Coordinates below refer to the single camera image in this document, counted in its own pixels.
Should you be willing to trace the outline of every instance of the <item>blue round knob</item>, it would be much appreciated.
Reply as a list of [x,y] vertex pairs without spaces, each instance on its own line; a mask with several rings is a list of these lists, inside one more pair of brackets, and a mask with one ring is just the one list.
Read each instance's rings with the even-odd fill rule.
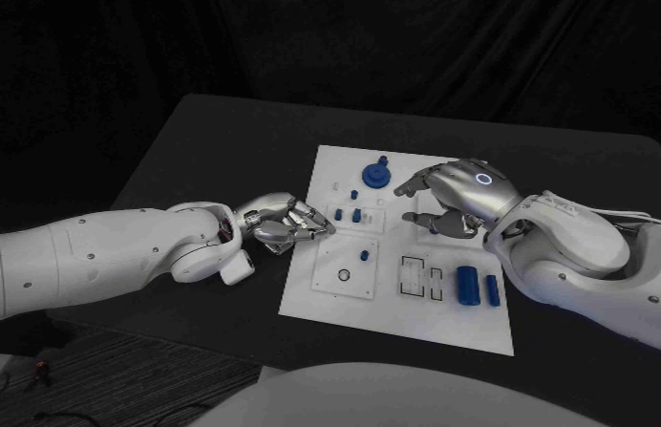
[[361,181],[369,188],[382,188],[390,183],[388,159],[385,157],[365,166],[361,171]]

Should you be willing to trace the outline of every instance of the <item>cable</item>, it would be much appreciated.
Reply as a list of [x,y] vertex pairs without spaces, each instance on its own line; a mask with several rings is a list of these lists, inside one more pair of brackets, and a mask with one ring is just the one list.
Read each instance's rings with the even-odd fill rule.
[[4,393],[4,391],[9,387],[9,379],[11,379],[8,372],[2,372],[2,376],[4,376],[4,384],[2,384],[2,388],[0,389],[0,395]]
[[178,413],[182,410],[187,410],[188,408],[201,408],[204,410],[210,410],[210,405],[205,405],[204,403],[189,403],[187,405],[179,406],[178,408],[174,408],[171,411],[168,411],[162,417],[153,422],[153,427],[158,427],[158,424],[174,414]]
[[616,217],[626,217],[629,219],[644,220],[646,222],[652,222],[655,224],[661,224],[661,220],[659,219],[652,219],[649,214],[646,214],[644,212],[629,211],[629,210],[594,209],[593,207],[587,207],[585,205],[581,205],[578,203],[574,203],[572,201],[565,200],[564,198],[561,198],[561,196],[557,196],[548,190],[544,191],[544,195],[549,196],[551,198],[557,198],[558,200],[564,201],[567,204],[572,205],[574,207],[578,207],[578,208],[581,208],[584,210],[588,210],[588,211],[594,212],[595,214],[613,215]]
[[80,413],[64,413],[64,412],[57,412],[57,413],[37,413],[32,416],[34,420],[41,420],[45,419],[47,417],[77,417],[79,419],[86,420],[94,427],[100,427],[100,424],[96,422],[91,416],[81,415]]

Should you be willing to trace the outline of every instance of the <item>silver robot hand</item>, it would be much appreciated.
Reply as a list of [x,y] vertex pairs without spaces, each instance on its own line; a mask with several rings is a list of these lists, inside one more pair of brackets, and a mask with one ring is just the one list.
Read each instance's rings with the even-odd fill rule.
[[319,211],[289,193],[270,193],[234,209],[243,238],[254,237],[279,255],[297,241],[333,234],[333,226]]
[[415,172],[394,189],[411,198],[430,189],[446,212],[443,215],[405,212],[404,221],[451,238],[469,239],[482,225],[490,231],[522,197],[503,174],[485,162],[469,159],[436,164]]

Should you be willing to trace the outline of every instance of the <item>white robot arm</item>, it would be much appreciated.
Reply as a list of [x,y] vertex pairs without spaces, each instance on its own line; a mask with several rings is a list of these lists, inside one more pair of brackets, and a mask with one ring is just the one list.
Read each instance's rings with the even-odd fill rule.
[[[548,191],[522,198],[479,160],[423,169],[394,194],[424,189],[446,212],[408,212],[403,220],[454,238],[472,238],[483,226],[483,248],[522,294],[661,349],[659,221],[642,212],[591,209]],[[610,223],[598,214],[646,223]]]
[[0,319],[110,298],[165,272],[176,282],[218,272],[231,285],[254,271],[244,238],[279,254],[325,233],[333,227],[316,210],[289,193],[271,193],[234,212],[220,203],[184,203],[99,212],[2,234]]

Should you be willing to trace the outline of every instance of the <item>black table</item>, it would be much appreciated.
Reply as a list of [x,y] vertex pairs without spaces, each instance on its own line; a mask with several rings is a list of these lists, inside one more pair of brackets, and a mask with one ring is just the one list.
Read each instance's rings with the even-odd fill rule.
[[[661,214],[661,148],[629,135],[187,96],[113,209],[188,201],[237,206],[270,191],[303,198],[319,144],[444,157],[499,168],[522,195],[549,189],[606,208]],[[574,313],[529,301],[506,282],[515,357],[277,315],[290,253],[253,242],[256,274],[146,288],[50,316],[185,343],[292,370],[372,361],[430,368],[505,386],[611,425],[655,422],[661,352]]]

